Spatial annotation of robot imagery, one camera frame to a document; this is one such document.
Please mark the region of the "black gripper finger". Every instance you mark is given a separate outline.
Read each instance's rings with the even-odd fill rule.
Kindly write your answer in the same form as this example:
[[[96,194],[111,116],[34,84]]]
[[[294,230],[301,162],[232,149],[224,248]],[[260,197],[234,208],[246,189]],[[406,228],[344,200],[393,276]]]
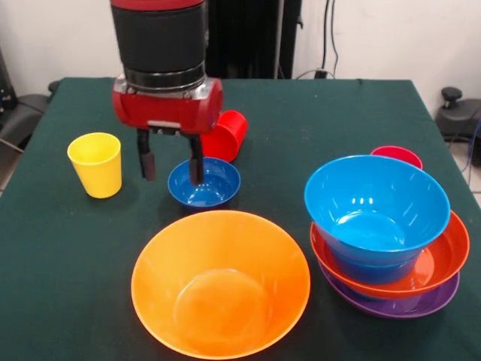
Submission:
[[[137,130],[137,146],[142,176],[147,181],[154,181],[156,179],[156,167],[154,155],[150,150],[149,130]]]
[[[193,185],[204,183],[204,153],[201,136],[199,134],[188,134],[191,157],[189,159],[189,178]]]

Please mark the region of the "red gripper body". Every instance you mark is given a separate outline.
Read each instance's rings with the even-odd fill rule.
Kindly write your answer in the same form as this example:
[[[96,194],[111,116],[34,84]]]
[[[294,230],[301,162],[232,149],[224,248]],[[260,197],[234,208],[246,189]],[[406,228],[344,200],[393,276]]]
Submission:
[[[113,84],[113,109],[117,117],[136,129],[208,133],[219,119],[222,102],[222,83],[211,77],[195,88],[173,93],[137,90],[122,75]]]

